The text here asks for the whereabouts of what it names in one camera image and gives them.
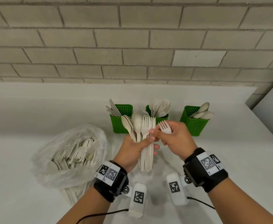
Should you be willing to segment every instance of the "brick wall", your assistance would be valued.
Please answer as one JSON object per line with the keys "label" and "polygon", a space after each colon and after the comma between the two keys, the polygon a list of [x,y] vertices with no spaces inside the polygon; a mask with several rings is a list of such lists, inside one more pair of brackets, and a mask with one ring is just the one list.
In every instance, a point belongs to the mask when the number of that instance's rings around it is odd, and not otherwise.
{"label": "brick wall", "polygon": [[273,87],[273,0],[0,0],[0,82]]}

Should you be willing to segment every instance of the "green basket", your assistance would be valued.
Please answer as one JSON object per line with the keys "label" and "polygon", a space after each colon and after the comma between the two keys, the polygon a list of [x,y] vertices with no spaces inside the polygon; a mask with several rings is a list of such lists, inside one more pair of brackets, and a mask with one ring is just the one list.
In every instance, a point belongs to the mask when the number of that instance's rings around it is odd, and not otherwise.
{"label": "green basket", "polygon": [[191,136],[199,136],[206,124],[208,123],[208,119],[194,119],[189,118],[190,115],[194,114],[198,111],[200,107],[198,106],[185,106],[180,122],[185,123],[188,131],[191,133]]}
{"label": "green basket", "polygon": [[[120,111],[122,115],[126,115],[131,118],[132,109],[133,109],[132,105],[115,105],[115,106],[118,108],[118,110]],[[111,117],[114,133],[128,133],[127,129],[125,129],[122,124],[121,117],[113,117],[111,115],[110,117]]]}
{"label": "green basket", "polygon": [[[146,112],[149,113],[149,115],[151,116],[151,110],[149,109],[149,105],[146,106]],[[158,124],[159,122],[161,122],[162,120],[167,120],[169,117],[169,114],[167,114],[164,117],[156,117],[156,124]]]}

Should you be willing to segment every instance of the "black cable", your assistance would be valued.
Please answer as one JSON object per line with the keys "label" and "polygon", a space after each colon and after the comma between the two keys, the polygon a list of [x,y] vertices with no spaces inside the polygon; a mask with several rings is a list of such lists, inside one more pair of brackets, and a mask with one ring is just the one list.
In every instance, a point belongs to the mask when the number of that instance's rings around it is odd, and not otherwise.
{"label": "black cable", "polygon": [[110,214],[115,214],[115,213],[118,213],[118,212],[121,212],[121,211],[128,211],[128,208],[127,209],[123,209],[123,210],[119,210],[119,211],[112,211],[112,212],[108,212],[108,213],[100,213],[100,214],[87,215],[87,216],[84,216],[84,217],[80,218],[77,221],[76,224],[79,224],[80,221],[82,221],[83,219],[86,219],[86,218],[95,217],[95,216],[101,216],[101,215],[110,215]]}
{"label": "black cable", "polygon": [[189,199],[189,200],[195,200],[195,201],[198,201],[198,202],[200,202],[200,203],[202,203],[202,204],[205,204],[206,206],[208,206],[208,207],[210,207],[210,208],[213,208],[213,209],[215,210],[215,208],[214,208],[214,207],[212,207],[212,206],[210,206],[209,204],[206,204],[205,202],[200,201],[200,200],[198,200],[198,199],[196,199],[196,198],[192,198],[192,197],[190,197],[190,196],[187,196],[186,198],[187,198],[187,199]]}

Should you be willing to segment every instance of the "person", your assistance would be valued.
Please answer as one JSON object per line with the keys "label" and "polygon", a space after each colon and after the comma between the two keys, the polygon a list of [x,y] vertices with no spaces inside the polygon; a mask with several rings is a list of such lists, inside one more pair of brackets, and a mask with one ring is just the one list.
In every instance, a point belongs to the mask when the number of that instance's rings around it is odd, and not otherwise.
{"label": "person", "polygon": [[[141,151],[159,139],[183,161],[187,159],[198,146],[184,123],[175,121],[167,121],[167,123],[172,129],[172,134],[161,132],[157,125],[156,129],[149,131],[150,137],[139,143],[134,143],[129,135],[126,136],[113,161],[129,173],[137,165]],[[154,144],[154,149],[159,149],[159,146]],[[243,192],[230,178],[221,181],[208,192],[208,196],[224,224],[273,224],[273,215]],[[106,213],[110,204],[91,186],[57,224],[76,224],[80,218],[86,215]],[[105,216],[89,217],[80,223],[102,224],[104,219]]]}

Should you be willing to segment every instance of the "person's left hand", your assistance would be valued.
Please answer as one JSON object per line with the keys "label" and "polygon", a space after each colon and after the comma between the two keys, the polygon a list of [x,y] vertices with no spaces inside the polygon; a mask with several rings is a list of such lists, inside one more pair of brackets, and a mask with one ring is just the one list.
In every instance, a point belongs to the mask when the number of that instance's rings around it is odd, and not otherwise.
{"label": "person's left hand", "polygon": [[[113,161],[123,167],[127,173],[131,172],[137,165],[138,159],[141,157],[142,150],[154,142],[156,138],[154,136],[147,137],[139,143],[135,143],[129,135],[127,135],[121,148]],[[154,149],[159,149],[159,145],[154,144]]]}

